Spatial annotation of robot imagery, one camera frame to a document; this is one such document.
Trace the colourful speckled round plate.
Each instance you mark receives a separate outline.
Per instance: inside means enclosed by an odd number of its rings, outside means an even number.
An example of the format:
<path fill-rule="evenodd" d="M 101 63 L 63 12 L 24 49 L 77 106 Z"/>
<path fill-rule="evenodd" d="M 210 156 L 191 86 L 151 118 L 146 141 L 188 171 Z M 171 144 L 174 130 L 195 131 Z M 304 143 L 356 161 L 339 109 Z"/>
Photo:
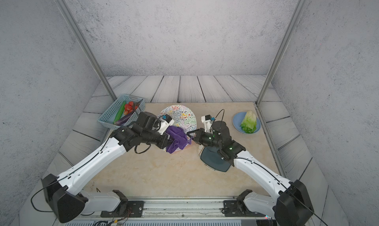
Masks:
<path fill-rule="evenodd" d="M 164 108 L 159 114 L 158 117 L 163 115 L 169 115 L 174 120 L 174 126 L 180 127 L 184 130 L 185 133 L 191 132 L 197 129 L 197 120 L 188 107 L 183 105 L 171 105 Z"/>

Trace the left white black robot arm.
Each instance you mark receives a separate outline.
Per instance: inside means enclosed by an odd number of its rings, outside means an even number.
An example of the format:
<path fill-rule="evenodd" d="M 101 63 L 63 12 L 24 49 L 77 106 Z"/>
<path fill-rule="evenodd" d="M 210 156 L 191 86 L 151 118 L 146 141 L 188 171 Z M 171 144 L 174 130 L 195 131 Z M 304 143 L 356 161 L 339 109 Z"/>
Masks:
<path fill-rule="evenodd" d="M 170 136 L 165 132 L 174 120 L 169 115 L 158 118 L 141 112 L 136 121 L 113 131 L 94 152 L 62 172 L 49 174 L 41 180 L 46 203 L 60 223 L 67 223 L 81 214 L 101 212 L 105 217 L 119 217 L 127 212 L 127 197 L 119 190 L 89 193 L 84 186 L 107 165 L 142 143 L 167 147 Z"/>

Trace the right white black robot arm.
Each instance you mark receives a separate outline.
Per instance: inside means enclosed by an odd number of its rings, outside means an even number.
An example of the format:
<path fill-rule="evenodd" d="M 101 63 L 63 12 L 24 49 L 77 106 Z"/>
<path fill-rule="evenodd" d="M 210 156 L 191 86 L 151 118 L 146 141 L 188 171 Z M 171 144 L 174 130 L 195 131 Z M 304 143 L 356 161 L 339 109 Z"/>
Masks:
<path fill-rule="evenodd" d="M 249 212 L 269 216 L 280 226 L 304 226 L 315 215 L 305 184 L 300 180 L 292 182 L 260 163 L 232 139 L 224 121 L 215 121 L 210 132 L 200 128 L 187 135 L 199 145 L 216 148 L 223 161 L 246 173 L 269 194 L 243 192 L 238 200 Z"/>

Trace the purple cloth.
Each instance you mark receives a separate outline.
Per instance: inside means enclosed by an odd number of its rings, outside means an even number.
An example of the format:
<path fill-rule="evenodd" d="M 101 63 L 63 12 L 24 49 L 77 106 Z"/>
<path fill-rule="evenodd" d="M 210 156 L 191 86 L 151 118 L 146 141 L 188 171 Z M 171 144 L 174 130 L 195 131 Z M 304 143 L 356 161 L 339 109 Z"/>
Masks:
<path fill-rule="evenodd" d="M 165 133 L 169 135 L 169 141 L 166 146 L 167 153 L 172 154 L 177 150 L 183 150 L 187 145 L 191 144 L 191 139 L 188 138 L 186 132 L 180 127 L 169 126 Z"/>

